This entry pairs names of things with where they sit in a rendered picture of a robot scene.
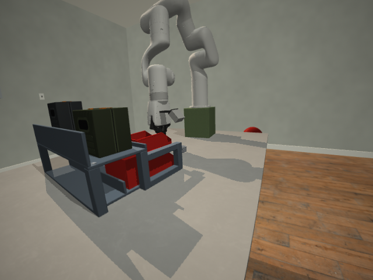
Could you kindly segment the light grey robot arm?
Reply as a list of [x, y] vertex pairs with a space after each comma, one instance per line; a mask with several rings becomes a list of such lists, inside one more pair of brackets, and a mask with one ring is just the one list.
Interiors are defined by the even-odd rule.
[[169, 18], [175, 15], [177, 15], [177, 28], [185, 48], [188, 51], [204, 49], [189, 57], [192, 86], [192, 106], [189, 108], [210, 107], [207, 74], [204, 69], [216, 66], [219, 55], [210, 29], [204, 26], [195, 29], [188, 0], [160, 0], [140, 17], [141, 29], [146, 34], [150, 34], [150, 45], [141, 62], [143, 84], [149, 87], [150, 100], [168, 100], [167, 87], [175, 81], [173, 71], [166, 69], [164, 65], [149, 66], [149, 64], [157, 54], [169, 48]]

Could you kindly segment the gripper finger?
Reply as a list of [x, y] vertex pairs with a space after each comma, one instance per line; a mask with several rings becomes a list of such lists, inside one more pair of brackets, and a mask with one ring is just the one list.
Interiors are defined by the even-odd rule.
[[154, 130], [155, 133], [157, 133], [157, 134], [160, 133], [160, 132], [162, 132], [162, 130], [161, 130], [161, 126], [155, 126], [155, 125], [154, 125], [153, 117], [151, 117], [150, 129], [151, 129], [151, 130]]
[[162, 133], [164, 133], [166, 135], [166, 132], [167, 132], [167, 128], [170, 126], [171, 124], [167, 124], [167, 125], [161, 125], [161, 130], [162, 130]]

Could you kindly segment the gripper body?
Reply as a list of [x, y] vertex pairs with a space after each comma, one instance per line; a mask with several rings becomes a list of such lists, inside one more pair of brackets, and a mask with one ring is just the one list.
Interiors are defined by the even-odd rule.
[[168, 100], [150, 100], [147, 105], [147, 123], [150, 125], [151, 117], [155, 126], [167, 125], [171, 122], [171, 117], [168, 113], [160, 113], [159, 111], [170, 110]]

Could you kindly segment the grey metal shelf rack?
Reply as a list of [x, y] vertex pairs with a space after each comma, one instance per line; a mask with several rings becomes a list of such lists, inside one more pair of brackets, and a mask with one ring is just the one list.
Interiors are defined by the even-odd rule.
[[[107, 206], [138, 190], [147, 190], [183, 169], [182, 142], [147, 151], [146, 143], [132, 142], [132, 149], [98, 158], [89, 155], [85, 132], [33, 124], [44, 172], [98, 217]], [[64, 167], [52, 169], [48, 150], [69, 160]], [[174, 165], [150, 177], [149, 161], [172, 152]], [[139, 185], [130, 190], [125, 181], [106, 173], [105, 165], [136, 155]], [[91, 163], [91, 164], [90, 164]], [[104, 187], [103, 187], [104, 186]]]

